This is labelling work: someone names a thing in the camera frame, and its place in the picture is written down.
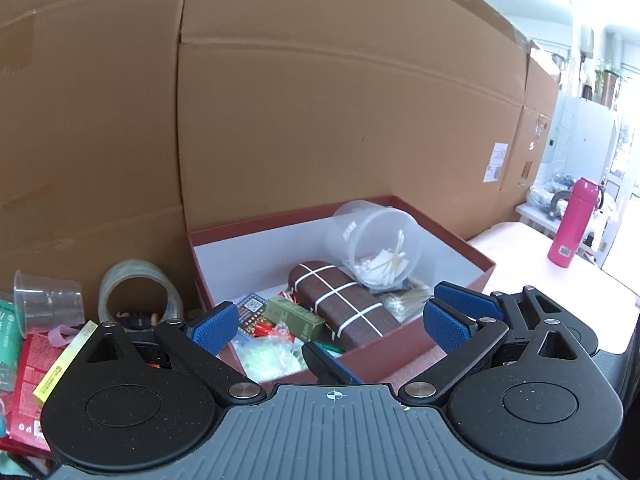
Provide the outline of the brown plaid wrapped case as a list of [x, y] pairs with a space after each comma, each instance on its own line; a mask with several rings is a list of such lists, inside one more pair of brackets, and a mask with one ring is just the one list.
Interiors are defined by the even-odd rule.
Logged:
[[345, 351], [382, 339], [400, 323], [382, 302], [338, 266], [320, 260], [296, 264], [288, 284], [298, 302], [326, 322]]

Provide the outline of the pink thermos bottle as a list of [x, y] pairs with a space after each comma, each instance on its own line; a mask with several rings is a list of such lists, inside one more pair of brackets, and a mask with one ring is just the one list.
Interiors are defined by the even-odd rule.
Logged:
[[570, 191], [565, 214], [548, 252], [551, 262], [561, 268], [570, 266], [588, 223], [600, 203], [600, 185], [589, 179], [578, 179]]

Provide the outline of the olive green small box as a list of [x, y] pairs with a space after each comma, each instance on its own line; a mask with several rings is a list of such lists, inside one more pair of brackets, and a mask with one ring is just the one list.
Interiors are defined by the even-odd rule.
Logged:
[[281, 296], [267, 301], [264, 315], [274, 324], [284, 324], [292, 335], [303, 342], [318, 340], [326, 325], [318, 314]]

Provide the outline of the pink small tape piece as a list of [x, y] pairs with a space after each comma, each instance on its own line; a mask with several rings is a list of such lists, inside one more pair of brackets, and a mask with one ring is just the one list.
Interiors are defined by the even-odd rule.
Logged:
[[78, 328], [59, 325], [50, 330], [48, 333], [48, 341], [54, 348], [64, 348], [73, 341], [78, 333]]

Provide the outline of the colourful card packet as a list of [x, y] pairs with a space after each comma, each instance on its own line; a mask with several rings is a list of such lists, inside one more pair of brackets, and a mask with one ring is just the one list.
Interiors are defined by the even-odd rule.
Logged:
[[252, 292], [242, 298], [236, 304], [236, 307], [239, 312], [239, 332], [246, 338], [253, 338], [255, 336], [255, 326], [257, 324], [273, 326], [273, 322], [270, 322], [264, 315], [267, 300], [262, 298], [262, 296]]

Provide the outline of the dark red storage box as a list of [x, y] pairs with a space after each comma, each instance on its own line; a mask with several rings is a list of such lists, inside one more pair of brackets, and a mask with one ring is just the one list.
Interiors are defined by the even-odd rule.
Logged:
[[390, 283], [436, 287], [449, 282], [480, 292], [495, 263], [396, 196], [356, 200], [248, 220], [189, 236], [208, 302], [262, 299], [289, 289], [322, 318], [322, 338], [343, 349], [339, 360], [365, 384], [390, 376], [436, 344], [423, 318], [399, 323], [382, 286], [359, 276], [385, 259], [400, 267]]

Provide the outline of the plastic bottle blue cap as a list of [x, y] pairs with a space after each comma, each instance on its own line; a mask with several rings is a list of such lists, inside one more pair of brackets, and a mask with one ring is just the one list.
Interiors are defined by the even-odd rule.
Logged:
[[17, 325], [12, 302], [1, 298], [0, 312], [0, 390], [1, 390], [1, 437], [8, 432], [8, 418], [11, 414], [13, 391], [16, 382], [18, 362], [23, 338]]

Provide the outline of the clear container with swabs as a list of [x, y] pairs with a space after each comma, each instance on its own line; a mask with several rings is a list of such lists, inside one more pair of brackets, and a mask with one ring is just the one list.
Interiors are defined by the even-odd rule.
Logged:
[[421, 227], [411, 214], [366, 200], [342, 205], [329, 222], [326, 246], [374, 292], [398, 289], [422, 254]]

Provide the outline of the clear plastic cup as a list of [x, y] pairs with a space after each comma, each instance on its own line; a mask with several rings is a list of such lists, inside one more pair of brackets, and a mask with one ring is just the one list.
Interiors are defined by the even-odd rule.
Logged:
[[16, 271], [13, 303], [17, 326], [23, 337], [45, 333], [60, 325], [76, 327], [85, 323], [81, 284]]

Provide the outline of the white shipping label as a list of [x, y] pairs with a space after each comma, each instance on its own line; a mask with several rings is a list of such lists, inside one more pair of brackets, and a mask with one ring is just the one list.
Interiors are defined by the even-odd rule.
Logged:
[[486, 166], [483, 182], [498, 182], [500, 180], [501, 171], [506, 161], [506, 155], [509, 151], [509, 144], [495, 143], [492, 148], [489, 162]]

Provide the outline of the yellow small box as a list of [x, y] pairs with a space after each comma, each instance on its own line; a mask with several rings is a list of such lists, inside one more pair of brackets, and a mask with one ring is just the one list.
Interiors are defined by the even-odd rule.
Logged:
[[73, 363], [73, 360], [76, 359], [76, 356], [82, 347], [86, 344], [97, 328], [98, 324], [93, 321], [87, 321], [84, 326], [78, 328], [79, 333], [70, 344], [64, 348], [55, 348], [61, 350], [62, 353], [56, 358], [32, 393], [40, 408], [42, 408], [43, 404], [46, 403], [48, 397], [61, 380], [66, 370], [70, 367], [70, 364]]

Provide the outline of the clear packing tape roll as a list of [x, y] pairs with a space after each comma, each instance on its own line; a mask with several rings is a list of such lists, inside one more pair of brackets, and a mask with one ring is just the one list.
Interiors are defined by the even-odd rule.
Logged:
[[99, 289], [98, 319], [127, 332], [149, 332], [170, 318], [184, 318], [177, 287], [160, 267], [141, 259], [114, 264]]

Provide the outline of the large red flat box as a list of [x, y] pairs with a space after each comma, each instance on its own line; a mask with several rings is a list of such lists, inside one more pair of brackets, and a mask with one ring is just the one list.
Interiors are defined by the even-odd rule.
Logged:
[[34, 391], [61, 353], [61, 348], [49, 344], [47, 335], [30, 334], [26, 337], [14, 390], [6, 397], [9, 406], [4, 414], [6, 434], [1, 438], [2, 451], [47, 460], [52, 457], [41, 430], [41, 408]]

